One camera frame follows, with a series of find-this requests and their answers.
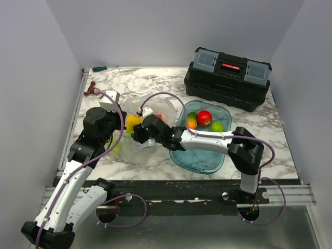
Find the fake peach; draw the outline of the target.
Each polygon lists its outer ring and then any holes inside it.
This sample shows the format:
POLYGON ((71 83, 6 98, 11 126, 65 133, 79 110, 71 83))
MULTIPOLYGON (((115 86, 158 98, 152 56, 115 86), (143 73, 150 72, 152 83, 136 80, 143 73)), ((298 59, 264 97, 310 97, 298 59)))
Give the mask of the fake peach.
POLYGON ((163 116, 161 114, 155 114, 156 117, 158 117, 159 119, 163 120, 163 116))

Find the yellow fake fruit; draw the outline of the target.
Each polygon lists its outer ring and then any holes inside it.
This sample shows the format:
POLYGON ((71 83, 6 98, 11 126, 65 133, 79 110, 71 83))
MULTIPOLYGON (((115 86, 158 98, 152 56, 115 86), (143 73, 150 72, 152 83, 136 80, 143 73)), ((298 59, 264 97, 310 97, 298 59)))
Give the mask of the yellow fake fruit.
POLYGON ((135 125, 139 125, 142 122, 142 117, 130 115, 126 119, 126 132, 127 133, 132 133, 133 132, 133 127, 135 125))

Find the translucent printed plastic bag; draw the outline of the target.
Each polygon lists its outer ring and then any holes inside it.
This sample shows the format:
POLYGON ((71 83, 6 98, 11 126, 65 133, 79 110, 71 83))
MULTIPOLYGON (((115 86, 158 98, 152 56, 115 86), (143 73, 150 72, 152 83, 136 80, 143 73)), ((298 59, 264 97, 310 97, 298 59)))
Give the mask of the translucent printed plastic bag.
POLYGON ((120 142, 109 153, 113 158, 126 163, 143 164, 157 153, 159 144, 148 128, 142 125, 141 105, 147 101, 143 107, 168 126, 174 124, 177 110, 169 96, 162 94, 149 99, 151 95, 149 93, 141 97, 128 97, 124 101, 121 107, 127 112, 126 128, 120 142))

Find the orange green fake mango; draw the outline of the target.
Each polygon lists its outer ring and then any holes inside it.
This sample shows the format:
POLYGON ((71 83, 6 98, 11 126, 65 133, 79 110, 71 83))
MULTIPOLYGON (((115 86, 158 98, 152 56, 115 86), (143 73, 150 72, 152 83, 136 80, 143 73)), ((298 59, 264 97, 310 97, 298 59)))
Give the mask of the orange green fake mango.
POLYGON ((197 126, 197 113, 190 112, 189 114, 187 114, 187 127, 195 130, 197 126))

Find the red fake fruit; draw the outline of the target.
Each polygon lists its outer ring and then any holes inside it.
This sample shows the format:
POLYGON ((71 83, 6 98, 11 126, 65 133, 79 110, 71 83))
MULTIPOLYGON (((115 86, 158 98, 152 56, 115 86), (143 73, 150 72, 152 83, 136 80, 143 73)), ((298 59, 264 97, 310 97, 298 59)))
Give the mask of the red fake fruit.
POLYGON ((202 127, 209 126, 212 122, 212 119, 213 119, 213 117, 212 117, 211 113, 208 112, 207 110, 202 110, 202 111, 198 112, 196 115, 197 124, 202 127))

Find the green fake fruit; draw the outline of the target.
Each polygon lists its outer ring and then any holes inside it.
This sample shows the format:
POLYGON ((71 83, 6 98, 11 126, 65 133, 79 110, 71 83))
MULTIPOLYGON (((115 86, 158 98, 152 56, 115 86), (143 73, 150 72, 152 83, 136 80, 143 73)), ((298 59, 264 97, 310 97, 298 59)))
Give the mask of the green fake fruit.
POLYGON ((224 132, 224 125, 219 121, 214 121, 210 125, 210 132, 224 132))

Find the light green fake pear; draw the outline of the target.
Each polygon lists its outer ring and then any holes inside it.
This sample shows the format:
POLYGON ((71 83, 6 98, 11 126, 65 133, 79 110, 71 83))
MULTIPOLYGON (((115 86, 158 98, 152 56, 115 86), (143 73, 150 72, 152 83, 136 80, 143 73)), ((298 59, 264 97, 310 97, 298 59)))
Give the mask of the light green fake pear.
POLYGON ((111 153, 115 156, 120 156, 121 155, 121 151, 122 151, 122 145, 121 144, 117 144, 111 151, 111 153))

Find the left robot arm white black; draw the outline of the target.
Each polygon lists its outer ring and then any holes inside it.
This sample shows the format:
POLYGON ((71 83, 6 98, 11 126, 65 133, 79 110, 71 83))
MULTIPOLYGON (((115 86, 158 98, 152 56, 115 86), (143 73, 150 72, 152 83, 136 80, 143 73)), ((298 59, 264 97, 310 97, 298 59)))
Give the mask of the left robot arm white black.
POLYGON ((109 152, 105 145, 114 131, 123 132, 126 115, 119 107, 115 112, 101 107, 86 112, 83 130, 70 147, 65 169, 49 201, 32 222, 22 226, 22 234, 36 248, 70 248, 76 230, 96 207, 114 201, 114 185, 104 179, 99 179, 79 201, 76 198, 99 159, 109 152))

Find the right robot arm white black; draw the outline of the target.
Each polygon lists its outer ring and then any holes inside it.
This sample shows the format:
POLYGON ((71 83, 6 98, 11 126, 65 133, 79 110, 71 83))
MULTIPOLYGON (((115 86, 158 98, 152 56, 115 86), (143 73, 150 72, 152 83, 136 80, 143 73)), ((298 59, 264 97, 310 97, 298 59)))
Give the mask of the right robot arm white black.
POLYGON ((240 200, 251 203, 257 198, 264 145, 243 127, 230 132, 194 131, 187 127, 169 127, 150 114, 133 126, 132 138, 141 144, 154 139, 170 151, 206 150, 228 155, 241 173, 240 200))

